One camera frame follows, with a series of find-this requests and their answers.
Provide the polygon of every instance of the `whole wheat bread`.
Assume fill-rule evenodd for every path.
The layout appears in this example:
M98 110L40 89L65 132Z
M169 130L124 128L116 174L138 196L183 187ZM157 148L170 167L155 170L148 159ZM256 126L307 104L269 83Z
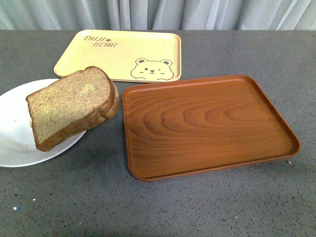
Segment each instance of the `whole wheat bread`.
M26 101L36 148L45 152L112 118L119 92L101 69L88 67L28 95Z

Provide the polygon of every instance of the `white curtain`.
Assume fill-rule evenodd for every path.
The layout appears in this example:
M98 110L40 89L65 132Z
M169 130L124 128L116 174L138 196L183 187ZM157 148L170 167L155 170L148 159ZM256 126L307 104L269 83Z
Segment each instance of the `white curtain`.
M0 0L2 30L316 30L316 0Z

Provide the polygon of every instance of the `bear ear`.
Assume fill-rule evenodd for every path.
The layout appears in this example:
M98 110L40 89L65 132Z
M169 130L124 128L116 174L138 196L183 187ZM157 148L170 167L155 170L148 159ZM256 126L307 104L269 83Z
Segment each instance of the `bear ear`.
M136 59L135 63L140 64L140 63L147 62L147 61L148 60L146 58L139 58L139 59Z
M172 62L169 60L169 59L162 59L160 62L168 65L168 66L171 66L172 65Z

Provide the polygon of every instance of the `gray countertop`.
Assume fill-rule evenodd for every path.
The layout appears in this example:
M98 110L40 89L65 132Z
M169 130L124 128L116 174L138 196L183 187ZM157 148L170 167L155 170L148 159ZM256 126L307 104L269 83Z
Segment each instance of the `gray countertop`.
M316 236L316 33L174 33L182 38L181 80L245 74L259 83L300 138L292 164L136 180L127 167L121 106L61 155L0 167L1 237ZM57 78L53 68L75 34L0 31L0 95ZM116 85L122 94L135 83Z

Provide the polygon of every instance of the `bear illustration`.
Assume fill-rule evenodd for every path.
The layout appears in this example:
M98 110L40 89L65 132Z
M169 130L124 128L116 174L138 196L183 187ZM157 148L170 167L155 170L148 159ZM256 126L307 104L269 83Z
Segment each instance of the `bear illustration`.
M170 80L174 75L170 68L171 65L172 62L168 59L149 61L146 58L139 58L130 74L136 79Z

